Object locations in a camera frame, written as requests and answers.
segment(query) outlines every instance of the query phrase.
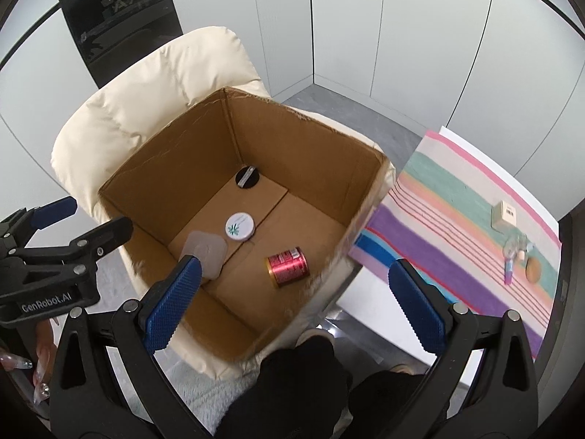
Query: fingernail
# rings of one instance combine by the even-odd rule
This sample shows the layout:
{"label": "fingernail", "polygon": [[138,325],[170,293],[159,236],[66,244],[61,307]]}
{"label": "fingernail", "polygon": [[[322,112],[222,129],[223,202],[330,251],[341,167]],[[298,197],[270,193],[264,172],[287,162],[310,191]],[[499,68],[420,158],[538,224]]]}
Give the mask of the fingernail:
{"label": "fingernail", "polygon": [[42,401],[49,399],[51,390],[47,383],[40,382],[34,387],[33,403],[39,405]]}
{"label": "fingernail", "polygon": [[28,370],[33,367],[33,362],[28,358],[5,352],[0,353],[0,363],[5,369]]}
{"label": "fingernail", "polygon": [[37,367],[34,371],[34,377],[38,382],[40,382],[43,377],[45,376],[45,372],[47,371],[47,365],[49,364],[49,350],[43,348],[39,355],[39,360],[37,361]]}

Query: teal stripe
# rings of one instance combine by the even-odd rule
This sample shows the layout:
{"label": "teal stripe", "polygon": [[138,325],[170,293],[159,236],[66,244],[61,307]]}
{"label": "teal stripe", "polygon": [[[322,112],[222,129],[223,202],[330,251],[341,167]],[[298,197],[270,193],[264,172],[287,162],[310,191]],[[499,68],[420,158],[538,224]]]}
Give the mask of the teal stripe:
{"label": "teal stripe", "polygon": [[[364,237],[367,237],[368,239],[370,239],[373,242],[375,242],[376,244],[378,244],[379,247],[381,247],[386,252],[388,252],[390,254],[390,256],[392,256],[394,259],[402,259],[403,258],[403,256],[401,256],[394,249],[392,249],[392,247],[388,243],[386,243],[383,239],[379,238],[378,236],[376,236],[374,233],[368,231],[367,229],[362,230],[361,235]],[[373,253],[369,252],[368,250],[365,250],[365,251],[369,255],[376,258],[378,261],[382,262],[382,264],[386,264],[384,261],[382,261],[382,259],[378,259],[377,256],[374,256]],[[432,286],[435,286],[437,289],[439,289],[441,294],[443,294],[444,298],[446,298],[448,302],[454,304],[455,302],[460,301],[460,299],[455,297],[451,292],[449,292],[447,289],[445,289],[445,287],[443,287],[441,284],[439,284],[437,281],[435,281],[432,277],[429,277],[428,274],[420,271],[419,269],[417,269],[416,271],[420,274],[420,276],[423,278],[423,280],[427,284],[431,284]]]}
{"label": "teal stripe", "polygon": [[[491,205],[463,181],[419,151],[412,154],[404,171],[469,218],[498,246],[504,247],[508,235],[492,229]],[[518,234],[521,233],[519,229],[515,228],[515,230]],[[551,299],[555,298],[558,272],[536,247],[530,252],[530,257],[537,258],[542,266],[540,286],[551,296]]]}

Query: person's hand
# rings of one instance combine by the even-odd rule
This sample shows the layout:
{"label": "person's hand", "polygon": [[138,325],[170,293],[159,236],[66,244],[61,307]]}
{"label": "person's hand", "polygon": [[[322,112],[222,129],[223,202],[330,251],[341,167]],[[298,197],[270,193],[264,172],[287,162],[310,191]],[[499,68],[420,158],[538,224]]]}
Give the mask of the person's hand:
{"label": "person's hand", "polygon": [[[33,402],[38,405],[49,397],[49,380],[53,374],[53,366],[57,347],[53,341],[53,328],[50,320],[43,320],[36,325],[37,366],[33,374]],[[30,369],[32,361],[0,349],[0,363],[6,371],[14,369]]]}
{"label": "person's hand", "polygon": [[49,380],[53,374],[57,353],[50,320],[43,320],[36,325],[36,337],[36,354],[39,360],[33,375],[33,401],[38,405],[49,397]]}

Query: white shoe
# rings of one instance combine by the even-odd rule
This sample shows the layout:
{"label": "white shoe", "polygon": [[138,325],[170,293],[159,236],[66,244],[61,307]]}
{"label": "white shoe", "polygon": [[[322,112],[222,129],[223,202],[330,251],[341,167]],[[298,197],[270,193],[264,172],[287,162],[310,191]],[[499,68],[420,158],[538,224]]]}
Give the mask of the white shoe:
{"label": "white shoe", "polygon": [[323,337],[326,338],[331,342],[333,346],[335,346],[335,337],[331,335],[327,330],[324,328],[311,328],[310,330],[304,331],[300,337],[298,337],[297,344],[295,346],[302,345],[304,342],[309,340],[312,337]]}
{"label": "white shoe", "polygon": [[404,373],[406,375],[414,376],[416,373],[414,370],[408,365],[396,365],[393,368],[390,368],[390,371],[393,373]]}

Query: black pants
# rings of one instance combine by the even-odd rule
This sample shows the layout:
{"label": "black pants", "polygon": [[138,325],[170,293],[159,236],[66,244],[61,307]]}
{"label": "black pants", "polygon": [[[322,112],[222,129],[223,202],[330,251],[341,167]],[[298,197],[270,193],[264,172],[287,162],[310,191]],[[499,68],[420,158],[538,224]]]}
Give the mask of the black pants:
{"label": "black pants", "polygon": [[422,375],[379,372],[351,393],[350,375],[323,337],[277,350],[260,365],[256,384],[230,406],[216,439],[329,439],[348,406],[342,439],[373,438],[408,400]]}

